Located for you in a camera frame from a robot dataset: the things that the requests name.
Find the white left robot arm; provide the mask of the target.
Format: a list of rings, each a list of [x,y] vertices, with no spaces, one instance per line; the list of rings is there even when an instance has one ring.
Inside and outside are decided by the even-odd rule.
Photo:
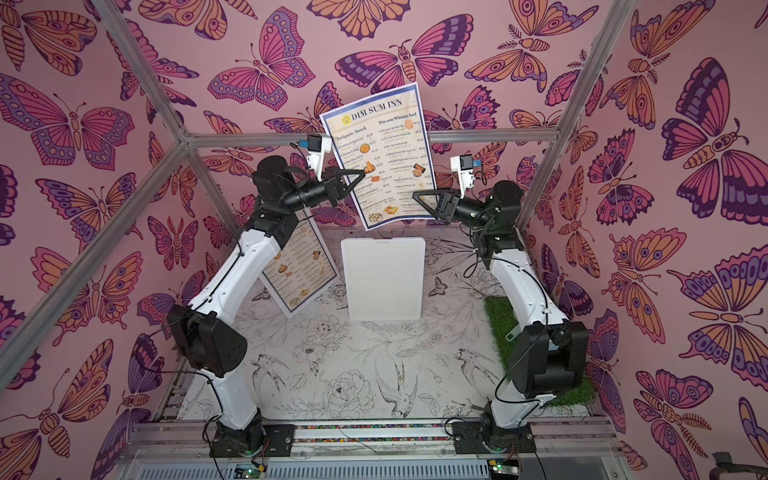
[[[188,305],[175,305],[168,313],[179,352],[219,406],[210,421],[215,433],[203,436],[212,458],[253,457],[266,449],[263,417],[243,373],[248,341],[233,326],[241,304],[288,244],[300,224],[299,212],[323,202],[341,203],[365,176],[360,169],[330,167],[323,177],[312,177],[282,156],[262,160],[251,175],[258,192],[255,209],[234,250]]]

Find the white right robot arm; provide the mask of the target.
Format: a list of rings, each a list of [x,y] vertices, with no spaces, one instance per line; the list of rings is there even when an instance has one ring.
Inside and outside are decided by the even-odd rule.
[[[504,376],[479,420],[491,451],[534,451],[530,416],[584,380],[588,332],[551,299],[536,275],[516,221],[523,190],[513,181],[495,184],[484,200],[458,190],[419,190],[413,199],[444,223],[459,223],[477,255],[496,278],[517,321]]]

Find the green artificial grass mat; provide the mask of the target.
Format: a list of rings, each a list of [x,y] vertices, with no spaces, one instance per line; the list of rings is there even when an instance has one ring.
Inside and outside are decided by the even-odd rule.
[[[534,403],[555,414],[574,415],[587,410],[596,399],[586,379],[587,331],[582,325],[565,322],[547,326],[543,320],[524,326],[511,302],[502,296],[484,300],[495,350],[502,362],[504,384],[520,391],[520,404]],[[521,332],[512,342],[505,334],[519,325]]]

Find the black object bottom right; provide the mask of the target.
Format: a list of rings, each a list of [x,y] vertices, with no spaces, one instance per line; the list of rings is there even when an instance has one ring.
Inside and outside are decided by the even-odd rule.
[[[715,467],[709,473],[710,480],[720,480],[725,474],[754,474],[767,476],[767,468],[750,464],[739,464],[732,461],[729,452],[714,452]]]

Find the aluminium cage frame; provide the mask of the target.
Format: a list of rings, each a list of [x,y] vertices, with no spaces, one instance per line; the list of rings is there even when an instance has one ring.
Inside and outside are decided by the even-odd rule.
[[[634,8],[633,1],[614,1],[598,33],[591,43],[591,51],[587,66],[580,78],[580,84],[571,95],[571,101],[566,107],[560,123],[549,129],[513,129],[501,128],[495,130],[453,130],[430,131],[428,139],[432,143],[479,143],[496,140],[542,140],[550,142],[554,148],[563,145],[565,134],[573,128],[575,116],[580,107],[586,103],[586,95],[590,93],[596,82],[597,74],[608,59],[621,29],[631,16]],[[123,15],[111,1],[96,1],[94,7],[102,18],[104,28],[116,40],[118,47],[127,57],[129,65],[137,74],[140,85],[158,109],[158,115],[174,140],[172,147],[165,157],[154,166],[136,191],[126,201],[122,209],[107,224],[96,237],[90,247],[81,254],[63,279],[54,285],[51,292],[45,294],[40,302],[29,312],[24,324],[6,341],[1,350],[1,389],[5,390],[16,373],[42,344],[45,337],[53,328],[55,322],[63,313],[65,307],[72,301],[84,286],[86,280],[112,253],[118,242],[122,240],[128,227],[135,222],[139,215],[149,205],[156,191],[165,179],[172,175],[180,163],[186,161],[196,169],[196,174],[209,201],[221,218],[232,228],[236,226],[234,217],[225,205],[223,194],[208,175],[207,168],[199,158],[201,148],[235,147],[235,146],[286,146],[298,141],[299,134],[192,134],[180,121],[170,101],[161,90],[155,79],[149,63],[139,50],[138,42],[130,34]]]

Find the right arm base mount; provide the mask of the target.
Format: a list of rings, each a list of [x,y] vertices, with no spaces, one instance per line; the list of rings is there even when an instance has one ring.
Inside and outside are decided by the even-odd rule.
[[[529,425],[503,429],[480,421],[453,420],[445,424],[457,454],[535,453],[537,447]]]

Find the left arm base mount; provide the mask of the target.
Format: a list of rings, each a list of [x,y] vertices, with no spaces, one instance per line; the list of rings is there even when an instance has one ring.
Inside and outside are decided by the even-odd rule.
[[[215,459],[288,457],[294,443],[293,424],[253,424],[244,430],[234,430],[221,422],[210,444],[209,456]]]

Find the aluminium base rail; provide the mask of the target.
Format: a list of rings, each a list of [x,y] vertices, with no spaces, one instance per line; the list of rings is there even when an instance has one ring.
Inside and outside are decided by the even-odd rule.
[[[277,421],[252,456],[210,455],[200,422],[145,424],[118,479],[632,479],[607,420],[538,418],[508,446],[477,420]]]

